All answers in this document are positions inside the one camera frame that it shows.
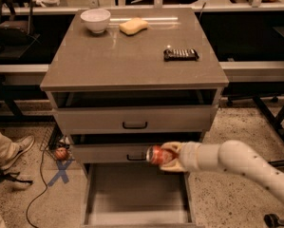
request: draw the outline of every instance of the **concrete floor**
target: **concrete floor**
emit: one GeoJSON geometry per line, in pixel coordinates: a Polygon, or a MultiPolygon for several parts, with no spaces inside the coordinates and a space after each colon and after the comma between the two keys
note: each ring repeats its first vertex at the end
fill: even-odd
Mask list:
{"type": "MultiPolygon", "coordinates": [[[[267,101],[273,113],[284,104],[284,98],[276,104],[267,101]]],[[[28,205],[45,190],[40,174],[42,156],[45,182],[49,183],[58,172],[55,160],[42,151],[51,129],[48,123],[0,123],[1,132],[14,140],[28,134],[36,138],[32,149],[9,170],[20,172],[19,178],[33,180],[34,184],[23,190],[26,184],[0,183],[0,214],[10,228],[31,227],[26,218],[28,205]]],[[[204,142],[223,143],[232,139],[246,142],[267,161],[284,160],[284,143],[249,100],[237,101],[228,107],[223,99],[204,142]]],[[[66,174],[67,183],[59,178],[30,206],[28,219],[35,226],[80,227],[86,177],[76,161],[70,164],[66,174]]],[[[262,228],[266,227],[265,214],[275,213],[284,219],[282,203],[267,190],[240,176],[192,173],[189,182],[199,226],[262,228]]]]}

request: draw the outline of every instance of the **white sneaker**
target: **white sneaker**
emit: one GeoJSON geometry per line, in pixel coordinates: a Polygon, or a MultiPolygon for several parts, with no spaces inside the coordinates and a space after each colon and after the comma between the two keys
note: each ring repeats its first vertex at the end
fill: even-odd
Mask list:
{"type": "Polygon", "coordinates": [[[17,159],[22,154],[26,153],[29,149],[31,149],[34,142],[35,142],[35,138],[32,135],[26,136],[26,137],[16,141],[16,143],[19,144],[19,151],[18,151],[17,155],[13,159],[6,161],[5,164],[1,165],[0,169],[3,170],[3,171],[9,169],[12,165],[14,165],[14,163],[17,161],[17,159]]]}

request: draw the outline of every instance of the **drawer handle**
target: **drawer handle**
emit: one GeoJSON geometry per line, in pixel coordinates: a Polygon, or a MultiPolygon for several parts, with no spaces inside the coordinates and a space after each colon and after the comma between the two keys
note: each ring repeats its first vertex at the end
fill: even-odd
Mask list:
{"type": "Polygon", "coordinates": [[[130,162],[145,162],[146,156],[142,152],[142,156],[140,158],[131,158],[129,155],[126,155],[126,159],[129,160],[130,162]]]}
{"type": "Polygon", "coordinates": [[[137,122],[123,122],[124,129],[145,129],[148,126],[148,122],[137,123],[137,122]]]}

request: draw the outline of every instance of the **coffee can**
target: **coffee can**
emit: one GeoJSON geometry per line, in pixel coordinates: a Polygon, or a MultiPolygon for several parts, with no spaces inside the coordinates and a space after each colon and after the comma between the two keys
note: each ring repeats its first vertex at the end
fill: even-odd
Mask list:
{"type": "Polygon", "coordinates": [[[154,145],[148,148],[146,159],[152,164],[167,164],[177,158],[178,154],[171,150],[162,149],[159,145],[154,145]]]}

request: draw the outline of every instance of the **white robotic arm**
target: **white robotic arm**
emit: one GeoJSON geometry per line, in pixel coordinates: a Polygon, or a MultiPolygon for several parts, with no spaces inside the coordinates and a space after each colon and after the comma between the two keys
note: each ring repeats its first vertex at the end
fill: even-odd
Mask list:
{"type": "MultiPolygon", "coordinates": [[[[188,172],[213,171],[233,173],[257,182],[284,203],[284,173],[269,165],[253,148],[244,142],[227,141],[223,144],[181,142],[162,148],[179,153],[177,166],[188,172]]],[[[172,171],[172,164],[161,169],[172,171]]]]}

